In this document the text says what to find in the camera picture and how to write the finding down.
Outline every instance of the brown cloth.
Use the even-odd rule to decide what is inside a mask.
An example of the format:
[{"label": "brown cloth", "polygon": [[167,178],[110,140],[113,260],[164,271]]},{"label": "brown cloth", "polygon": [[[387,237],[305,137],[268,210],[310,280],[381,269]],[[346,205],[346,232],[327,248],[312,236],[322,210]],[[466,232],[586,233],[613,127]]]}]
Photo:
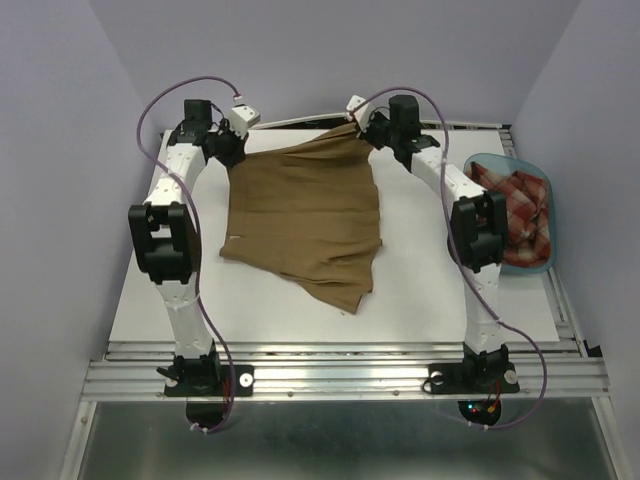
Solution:
[{"label": "brown cloth", "polygon": [[247,155],[228,171],[220,256],[294,280],[356,313],[373,289],[371,264],[382,244],[371,149],[348,124],[295,147]]}]

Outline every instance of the plaid cloth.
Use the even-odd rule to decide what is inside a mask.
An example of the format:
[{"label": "plaid cloth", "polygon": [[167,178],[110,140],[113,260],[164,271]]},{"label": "plaid cloth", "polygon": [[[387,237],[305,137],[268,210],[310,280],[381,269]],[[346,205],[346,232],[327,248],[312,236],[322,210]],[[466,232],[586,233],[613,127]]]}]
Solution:
[{"label": "plaid cloth", "polygon": [[504,177],[472,162],[467,173],[487,190],[507,197],[509,239],[503,262],[516,267],[539,267],[551,257],[549,233],[549,185],[522,171]]}]

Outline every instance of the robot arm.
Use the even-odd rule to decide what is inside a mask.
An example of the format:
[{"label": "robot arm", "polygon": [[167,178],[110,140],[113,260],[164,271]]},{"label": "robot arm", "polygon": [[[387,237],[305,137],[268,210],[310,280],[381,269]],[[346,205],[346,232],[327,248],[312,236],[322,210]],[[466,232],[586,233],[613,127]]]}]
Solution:
[{"label": "robot arm", "polygon": [[[415,97],[392,97],[389,118],[370,104],[353,112],[363,102],[363,98],[354,96],[347,105],[347,118],[357,123],[360,138],[377,149],[390,147],[407,171],[441,196],[442,150],[435,139],[422,135]],[[499,264],[507,239],[506,199],[501,193],[487,192],[451,164],[445,168],[443,193],[447,211],[451,212],[451,240],[463,269],[495,310]],[[432,369],[441,373],[441,381],[439,385],[432,383],[430,393],[486,392],[496,381],[503,385],[505,372],[514,368],[498,323],[466,282],[464,292],[467,312],[464,359],[462,364],[432,365]],[[517,384],[509,384],[502,391],[518,390]]]},{"label": "robot arm", "polygon": [[220,367],[196,295],[202,246],[175,177],[191,192],[210,158],[227,168],[244,160],[248,130],[260,114],[236,101],[212,129],[211,102],[185,100],[185,119],[167,142],[165,165],[172,175],[163,173],[144,203],[129,209],[138,266],[160,292],[176,339],[173,365],[159,372],[179,384],[179,395],[184,384],[194,387],[186,391],[189,395],[211,393],[198,383],[214,385]]}]

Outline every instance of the white board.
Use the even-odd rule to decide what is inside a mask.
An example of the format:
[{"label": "white board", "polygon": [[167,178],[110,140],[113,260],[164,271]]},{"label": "white board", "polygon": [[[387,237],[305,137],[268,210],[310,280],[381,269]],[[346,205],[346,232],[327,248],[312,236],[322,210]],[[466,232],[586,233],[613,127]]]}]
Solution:
[{"label": "white board", "polygon": [[[248,152],[295,145],[321,131],[251,132]],[[442,140],[441,132],[429,132]],[[496,131],[451,132],[450,162],[460,167],[475,153],[502,154]],[[466,329],[463,285],[446,249],[438,197],[393,159],[388,149],[370,156],[380,191],[383,247],[373,263],[374,289],[356,315],[324,304],[297,284],[222,259],[229,185],[211,161],[193,196],[203,230],[202,297],[228,341],[244,342],[460,342]],[[498,311],[505,322],[537,341],[557,341],[541,275],[502,276]],[[507,333],[509,341],[522,341]],[[132,257],[111,341],[170,341],[160,294]]]}]

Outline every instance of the lavender wall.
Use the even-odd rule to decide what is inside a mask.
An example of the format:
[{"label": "lavender wall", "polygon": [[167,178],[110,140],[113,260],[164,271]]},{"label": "lavender wall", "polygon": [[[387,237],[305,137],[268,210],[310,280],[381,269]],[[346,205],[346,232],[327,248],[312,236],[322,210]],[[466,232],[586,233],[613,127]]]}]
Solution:
[{"label": "lavender wall", "polygon": [[106,344],[150,169],[140,100],[85,0],[3,2],[0,65],[0,478],[40,480]]},{"label": "lavender wall", "polygon": [[[451,119],[511,123],[579,0],[89,2],[143,101],[210,73],[237,82],[268,121],[408,84]],[[159,124],[175,123],[181,97],[159,105]]]},{"label": "lavender wall", "polygon": [[640,2],[583,0],[514,126],[553,182],[558,270],[640,457]]}]

